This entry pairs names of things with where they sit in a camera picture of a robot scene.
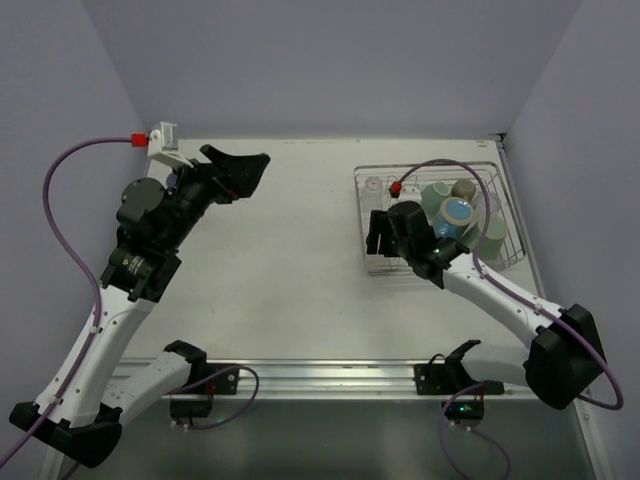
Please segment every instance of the cup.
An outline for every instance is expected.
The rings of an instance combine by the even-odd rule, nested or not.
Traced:
[[[451,189],[451,195],[458,198],[463,198],[467,202],[470,202],[471,199],[476,194],[476,184],[471,180],[462,179],[458,180],[453,184],[453,188]]]
[[[459,239],[473,219],[473,207],[462,198],[449,197],[442,205],[433,221],[436,237]]]
[[[485,218],[486,216],[481,214],[479,220],[460,238],[460,243],[465,244],[471,250],[475,249],[480,241],[480,234],[484,228]],[[509,233],[507,222],[505,222],[499,214],[492,213],[489,216],[487,236],[480,246],[478,257],[485,262],[498,261],[500,259],[500,250],[504,244],[504,239],[507,237],[507,233]]]
[[[435,182],[427,185],[421,193],[422,209],[427,217],[433,218],[440,210],[440,205],[451,196],[451,188],[444,182]]]

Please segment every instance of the white bracket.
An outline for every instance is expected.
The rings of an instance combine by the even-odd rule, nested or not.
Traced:
[[[192,167],[189,160],[178,152],[177,125],[174,123],[160,122],[149,133],[149,146],[147,156],[170,168],[183,165]]]

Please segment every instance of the gray floor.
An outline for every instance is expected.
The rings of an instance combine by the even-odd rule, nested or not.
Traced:
[[[222,416],[233,402],[217,412]],[[437,405],[425,402],[258,403],[219,430],[169,428],[166,402],[125,432],[113,455],[83,479],[456,479],[436,436]],[[513,479],[594,478],[573,411],[540,402],[488,404],[483,429],[513,460]],[[504,471],[487,442],[453,429],[450,449],[478,479]]]

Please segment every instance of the black clamp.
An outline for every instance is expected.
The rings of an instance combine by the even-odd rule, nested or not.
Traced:
[[[167,345],[165,352],[173,352],[185,358],[191,364],[191,373],[186,385],[191,385],[203,380],[223,368],[228,368],[233,364],[207,363],[207,354],[198,347],[176,340]],[[197,399],[175,399],[169,401],[169,416],[174,419],[206,418],[213,408],[214,395],[235,395],[238,390],[239,368],[231,369],[226,375],[221,375],[210,383],[205,383],[190,390],[189,394],[206,396],[207,398]]]
[[[478,345],[480,340],[469,340],[445,358],[444,363],[435,363],[437,355],[428,363],[413,366],[413,379],[418,395],[454,395],[460,390],[475,385],[476,382],[462,366],[465,353]],[[484,382],[486,395],[502,395],[504,384],[501,382]]]

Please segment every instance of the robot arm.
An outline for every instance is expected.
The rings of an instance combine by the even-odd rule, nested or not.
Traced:
[[[476,268],[464,245],[450,238],[436,238],[416,202],[399,202],[386,217],[392,232],[390,243],[416,275],[473,302],[522,342],[522,347],[505,347],[472,340],[456,349],[444,366],[456,391],[484,380],[520,384],[530,387],[547,405],[562,409],[602,373],[575,338],[540,314],[543,310],[557,312],[604,358],[595,322],[586,309],[577,304],[564,309],[538,298],[483,262]],[[498,282],[490,282],[489,276]],[[534,308],[517,302],[506,291]]]
[[[100,278],[99,323],[92,313],[50,384],[35,402],[16,405],[10,416],[25,431],[39,422],[36,438],[87,467],[109,456],[124,424],[167,392],[201,378],[206,354],[174,342],[142,372],[107,388],[129,341],[180,266],[183,240],[212,203],[250,197],[270,161],[265,154],[232,156],[210,145],[200,149],[210,163],[186,160],[177,153],[172,127],[160,124],[151,132],[148,153],[172,167],[175,184],[165,188],[142,178],[122,194],[117,246]]]

